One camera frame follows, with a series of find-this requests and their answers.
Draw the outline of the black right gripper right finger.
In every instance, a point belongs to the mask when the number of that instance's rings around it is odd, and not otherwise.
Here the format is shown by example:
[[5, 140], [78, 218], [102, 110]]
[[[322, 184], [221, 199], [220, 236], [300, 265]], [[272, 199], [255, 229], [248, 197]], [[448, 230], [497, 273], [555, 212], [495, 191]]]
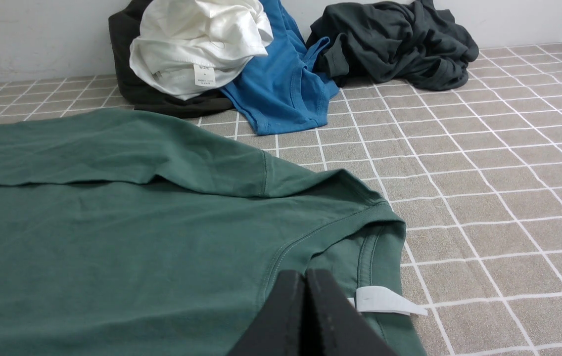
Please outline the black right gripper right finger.
[[306, 271], [306, 356], [394, 356], [324, 269]]

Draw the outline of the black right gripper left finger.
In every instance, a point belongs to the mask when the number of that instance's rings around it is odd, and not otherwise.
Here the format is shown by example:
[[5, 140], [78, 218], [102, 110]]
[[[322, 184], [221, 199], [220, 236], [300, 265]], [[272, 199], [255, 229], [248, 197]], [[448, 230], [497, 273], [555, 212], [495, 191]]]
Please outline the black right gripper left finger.
[[262, 309], [230, 356], [298, 356], [301, 351], [305, 281], [292, 270], [279, 273]]

